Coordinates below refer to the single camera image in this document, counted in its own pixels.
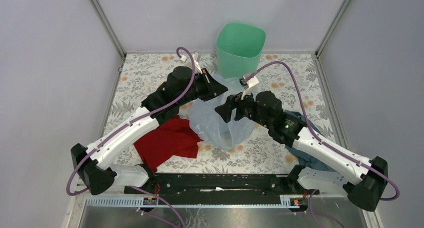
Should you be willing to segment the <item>light blue plastic trash bag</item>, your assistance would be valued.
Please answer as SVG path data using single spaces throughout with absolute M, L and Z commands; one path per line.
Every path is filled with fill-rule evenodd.
M 237 78 L 224 79 L 220 75 L 212 75 L 228 91 L 209 101 L 197 99 L 188 110 L 190 128 L 207 143 L 222 150 L 230 150 L 247 140 L 256 124 L 247 118 L 234 121 L 236 111 L 231 113 L 231 121 L 226 123 L 215 111 L 215 107 L 224 104 L 229 95 L 238 94 L 244 89 Z

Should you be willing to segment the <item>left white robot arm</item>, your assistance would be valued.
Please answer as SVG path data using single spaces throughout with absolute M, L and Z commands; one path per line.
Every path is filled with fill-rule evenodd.
M 136 186 L 142 193 L 150 193 L 155 188 L 155 180 L 145 168 L 115 165 L 117 157 L 141 137 L 175 117 L 181 106 L 196 99 L 209 101 L 227 91 L 206 69 L 195 74 L 186 66 L 174 68 L 166 81 L 122 124 L 87 146 L 77 143 L 71 148 L 74 167 L 71 176 L 77 175 L 92 195 L 114 186 Z

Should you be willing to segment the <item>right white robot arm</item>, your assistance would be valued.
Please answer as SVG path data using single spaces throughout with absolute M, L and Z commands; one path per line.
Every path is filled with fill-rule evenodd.
M 256 96 L 230 95 L 214 110 L 226 123 L 247 118 L 266 128 L 278 143 L 302 151 L 333 169 L 330 172 L 297 166 L 286 181 L 291 193 L 317 189 L 345 195 L 351 203 L 370 212 L 383 200 L 388 184 L 386 160 L 355 154 L 315 133 L 306 122 L 284 111 L 271 91 Z

